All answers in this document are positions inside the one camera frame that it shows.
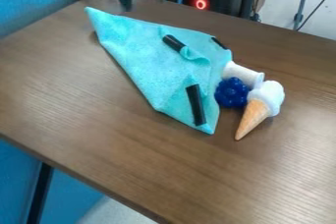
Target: floor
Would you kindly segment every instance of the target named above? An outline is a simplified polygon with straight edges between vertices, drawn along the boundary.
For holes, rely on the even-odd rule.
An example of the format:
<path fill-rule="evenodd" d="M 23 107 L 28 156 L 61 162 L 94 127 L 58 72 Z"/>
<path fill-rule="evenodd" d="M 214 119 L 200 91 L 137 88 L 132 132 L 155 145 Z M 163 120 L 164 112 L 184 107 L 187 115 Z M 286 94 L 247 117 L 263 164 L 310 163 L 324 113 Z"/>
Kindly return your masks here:
<path fill-rule="evenodd" d="M 306 1 L 304 19 L 320 1 Z M 299 4 L 300 0 L 266 0 L 259 12 L 261 21 L 280 28 L 292 29 Z M 326 0 L 300 31 L 336 40 L 336 0 Z"/>
<path fill-rule="evenodd" d="M 307 0 L 304 19 L 321 0 Z M 261 9 L 261 21 L 280 28 L 293 28 L 293 19 L 300 0 L 266 0 Z M 326 0 L 301 32 L 336 40 L 336 0 Z M 154 224 L 143 215 L 111 199 L 104 198 L 84 216 L 79 224 Z"/>

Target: waffle cone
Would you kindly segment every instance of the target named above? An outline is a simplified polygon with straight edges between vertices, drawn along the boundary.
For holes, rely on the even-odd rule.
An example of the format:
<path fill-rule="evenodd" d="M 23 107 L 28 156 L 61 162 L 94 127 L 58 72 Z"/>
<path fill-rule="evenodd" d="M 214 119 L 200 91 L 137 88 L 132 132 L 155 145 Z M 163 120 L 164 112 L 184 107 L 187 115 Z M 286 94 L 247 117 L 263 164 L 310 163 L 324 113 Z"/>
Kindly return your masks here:
<path fill-rule="evenodd" d="M 240 140 L 258 124 L 270 115 L 270 110 L 263 101 L 253 99 L 248 103 L 245 109 L 243 119 L 236 132 L 235 139 Z"/>

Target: black clip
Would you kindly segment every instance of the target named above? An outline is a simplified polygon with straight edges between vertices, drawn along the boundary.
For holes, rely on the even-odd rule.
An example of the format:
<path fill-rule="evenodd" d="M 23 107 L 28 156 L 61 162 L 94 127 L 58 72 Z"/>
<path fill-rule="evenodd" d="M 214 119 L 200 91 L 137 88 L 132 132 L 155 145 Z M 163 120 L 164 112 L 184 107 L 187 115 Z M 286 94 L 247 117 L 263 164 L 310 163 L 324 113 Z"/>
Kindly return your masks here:
<path fill-rule="evenodd" d="M 180 53 L 181 49 L 186 46 L 180 40 L 175 38 L 173 35 L 166 35 L 162 38 L 163 42 L 166 43 L 169 47 Z"/>
<path fill-rule="evenodd" d="M 216 42 L 220 47 L 224 48 L 224 49 L 228 49 L 226 46 L 224 46 L 217 38 L 215 37 L 211 37 L 211 39 Z"/>
<path fill-rule="evenodd" d="M 204 108 L 200 97 L 199 84 L 194 84 L 186 88 L 189 102 L 192 105 L 195 125 L 200 126 L 206 123 Z"/>

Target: felt cloth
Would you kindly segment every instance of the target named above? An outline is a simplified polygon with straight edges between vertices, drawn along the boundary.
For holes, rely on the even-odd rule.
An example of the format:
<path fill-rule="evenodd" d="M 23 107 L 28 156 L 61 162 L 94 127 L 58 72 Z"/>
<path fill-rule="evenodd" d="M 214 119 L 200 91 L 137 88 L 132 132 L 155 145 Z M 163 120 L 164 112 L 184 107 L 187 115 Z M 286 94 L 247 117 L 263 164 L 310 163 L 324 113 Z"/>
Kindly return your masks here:
<path fill-rule="evenodd" d="M 213 134 L 219 117 L 214 98 L 230 50 L 211 35 L 114 16 L 85 8 L 100 44 L 121 65 L 152 107 L 188 126 Z M 162 38 L 171 34 L 186 46 L 180 53 Z M 196 127 L 186 87 L 199 84 L 206 124 Z"/>

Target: table top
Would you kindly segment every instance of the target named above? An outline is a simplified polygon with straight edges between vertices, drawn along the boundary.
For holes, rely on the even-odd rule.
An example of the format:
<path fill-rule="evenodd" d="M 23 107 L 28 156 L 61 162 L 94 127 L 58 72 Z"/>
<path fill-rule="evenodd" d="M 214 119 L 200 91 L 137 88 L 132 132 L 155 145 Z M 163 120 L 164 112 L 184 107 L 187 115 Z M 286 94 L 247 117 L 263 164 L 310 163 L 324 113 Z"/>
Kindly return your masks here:
<path fill-rule="evenodd" d="M 234 141 L 155 112 L 98 44 L 83 0 L 0 41 L 0 133 L 158 222 L 335 223 L 336 42 L 160 0 L 132 18 L 201 30 L 286 90 L 282 112 Z"/>

